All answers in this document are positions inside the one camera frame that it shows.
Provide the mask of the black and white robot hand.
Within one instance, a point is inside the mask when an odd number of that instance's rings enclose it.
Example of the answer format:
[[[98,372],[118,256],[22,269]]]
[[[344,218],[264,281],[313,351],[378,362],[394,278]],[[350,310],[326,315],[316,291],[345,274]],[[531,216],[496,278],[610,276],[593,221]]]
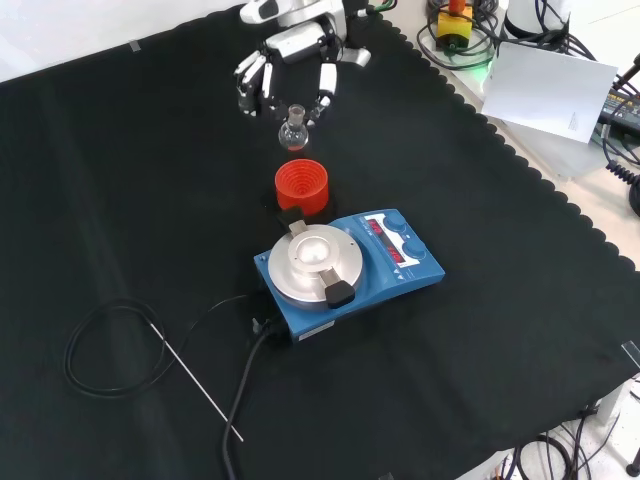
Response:
[[[321,58],[318,96],[305,110],[304,120],[314,127],[333,104],[337,88],[337,64],[364,67],[371,59],[365,48],[348,48],[336,27],[324,15],[287,28],[269,37],[242,60],[234,71],[239,110],[249,116],[269,114],[277,119],[288,115],[288,107],[275,96],[275,67],[292,64],[314,54]]]

